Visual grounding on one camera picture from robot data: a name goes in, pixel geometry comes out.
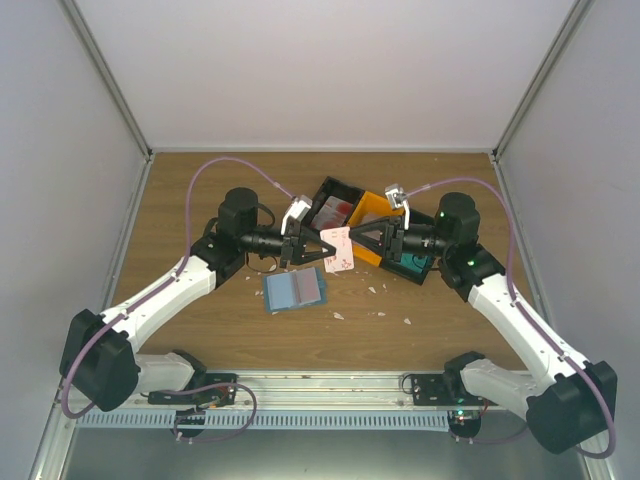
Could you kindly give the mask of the pink white VIP card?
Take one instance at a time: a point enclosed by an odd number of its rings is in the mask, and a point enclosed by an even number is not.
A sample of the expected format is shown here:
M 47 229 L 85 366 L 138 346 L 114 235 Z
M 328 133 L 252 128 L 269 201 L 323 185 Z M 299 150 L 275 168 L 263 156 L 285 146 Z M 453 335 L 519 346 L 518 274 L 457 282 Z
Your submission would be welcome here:
M 324 268 L 327 273 L 335 274 L 354 269 L 349 226 L 321 230 L 320 238 L 335 248 L 335 253 L 324 259 Z

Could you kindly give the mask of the teal leather card holder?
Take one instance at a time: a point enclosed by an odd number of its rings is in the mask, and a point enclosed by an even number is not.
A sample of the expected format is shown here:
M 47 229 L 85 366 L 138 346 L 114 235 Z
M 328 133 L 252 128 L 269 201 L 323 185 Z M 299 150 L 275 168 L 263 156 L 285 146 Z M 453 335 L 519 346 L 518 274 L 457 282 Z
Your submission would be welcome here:
M 295 286 L 295 272 L 300 270 L 296 270 L 292 272 L 269 275 L 263 279 L 265 310 L 268 313 L 276 313 L 326 304 L 327 285 L 324 280 L 322 271 L 318 267 L 310 268 L 316 269 L 321 294 L 321 299 L 319 301 L 304 305 L 300 305 L 298 303 Z

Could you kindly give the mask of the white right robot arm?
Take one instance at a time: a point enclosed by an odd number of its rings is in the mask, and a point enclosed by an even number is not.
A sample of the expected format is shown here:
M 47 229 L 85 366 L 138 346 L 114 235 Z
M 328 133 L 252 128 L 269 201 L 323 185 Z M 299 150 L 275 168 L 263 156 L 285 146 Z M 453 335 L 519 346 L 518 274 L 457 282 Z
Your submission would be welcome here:
M 616 446 L 615 371 L 563 341 L 518 293 L 509 272 L 479 242 L 481 217 L 474 200 L 447 193 L 431 223 L 412 224 L 409 218 L 408 213 L 381 217 L 355 227 L 350 237 L 384 259 L 412 254 L 436 260 L 445 284 L 489 321 L 528 371 L 514 374 L 467 352 L 444 366 L 447 400 L 464 405 L 476 396 L 503 407 L 554 454 L 605 432 L 606 449 L 591 456 L 610 456 Z

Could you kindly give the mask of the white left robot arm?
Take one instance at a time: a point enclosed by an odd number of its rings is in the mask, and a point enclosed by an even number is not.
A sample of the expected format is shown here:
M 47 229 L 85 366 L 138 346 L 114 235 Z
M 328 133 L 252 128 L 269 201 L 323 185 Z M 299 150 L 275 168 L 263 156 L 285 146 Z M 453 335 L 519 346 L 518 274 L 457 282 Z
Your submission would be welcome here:
M 104 412 L 139 393 L 162 392 L 185 404 L 201 400 L 207 378 L 202 362 L 183 350 L 143 355 L 141 347 L 180 311 L 232 278 L 250 254 L 278 258 L 281 266 L 335 254 L 303 225 L 311 207 L 308 197 L 296 197 L 279 228 L 261 225 L 258 215 L 265 207 L 257 194 L 244 187 L 230 190 L 202 236 L 187 243 L 184 256 L 167 273 L 114 307 L 74 316 L 59 367 L 61 401 L 68 402 L 71 389 Z

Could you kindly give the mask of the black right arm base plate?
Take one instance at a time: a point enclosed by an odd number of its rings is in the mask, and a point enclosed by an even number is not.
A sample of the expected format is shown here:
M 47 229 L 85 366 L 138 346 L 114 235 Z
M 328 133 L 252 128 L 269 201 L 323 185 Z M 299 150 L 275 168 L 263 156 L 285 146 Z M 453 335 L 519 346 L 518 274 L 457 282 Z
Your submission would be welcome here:
M 493 403 L 470 394 L 445 373 L 408 373 L 400 380 L 401 390 L 414 406 L 437 407 L 446 413 L 449 432 L 459 439 L 475 441 L 482 420 Z

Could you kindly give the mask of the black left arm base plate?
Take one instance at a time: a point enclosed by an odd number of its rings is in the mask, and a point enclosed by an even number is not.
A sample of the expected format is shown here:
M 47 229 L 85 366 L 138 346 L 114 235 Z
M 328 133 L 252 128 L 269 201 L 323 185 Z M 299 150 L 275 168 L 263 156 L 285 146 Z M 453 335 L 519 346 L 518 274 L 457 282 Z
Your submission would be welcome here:
M 171 430 L 176 429 L 183 438 L 193 440 L 204 432 L 206 411 L 210 407 L 226 407 L 234 404 L 236 393 L 231 383 L 236 383 L 237 380 L 238 375 L 234 373 L 197 374 L 196 378 L 187 384 L 186 390 L 211 384 L 218 384 L 218 387 L 189 395 L 155 391 L 143 394 L 143 397 L 150 405 L 174 407 L 175 420 Z

